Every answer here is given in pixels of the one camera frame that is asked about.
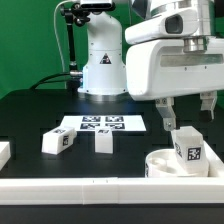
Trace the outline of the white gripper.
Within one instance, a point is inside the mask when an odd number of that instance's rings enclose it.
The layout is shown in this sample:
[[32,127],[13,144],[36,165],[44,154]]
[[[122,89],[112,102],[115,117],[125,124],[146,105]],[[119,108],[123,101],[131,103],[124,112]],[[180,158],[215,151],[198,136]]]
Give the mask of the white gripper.
[[215,90],[224,90],[224,39],[209,38],[202,53],[185,53],[181,39],[131,46],[126,55],[126,74],[128,92],[134,100],[156,99],[166,131],[176,128],[176,96],[201,93],[199,117],[210,122],[217,102]]

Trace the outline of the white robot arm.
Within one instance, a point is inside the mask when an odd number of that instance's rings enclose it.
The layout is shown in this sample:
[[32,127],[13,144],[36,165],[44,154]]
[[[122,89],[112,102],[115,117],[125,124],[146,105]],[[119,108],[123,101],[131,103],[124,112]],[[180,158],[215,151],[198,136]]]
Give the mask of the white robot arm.
[[89,19],[81,91],[154,100],[168,131],[176,127],[174,98],[198,94],[200,118],[213,120],[217,92],[224,89],[224,39],[214,31],[214,0],[130,1],[143,21],[122,30],[108,15],[118,0],[81,0]]

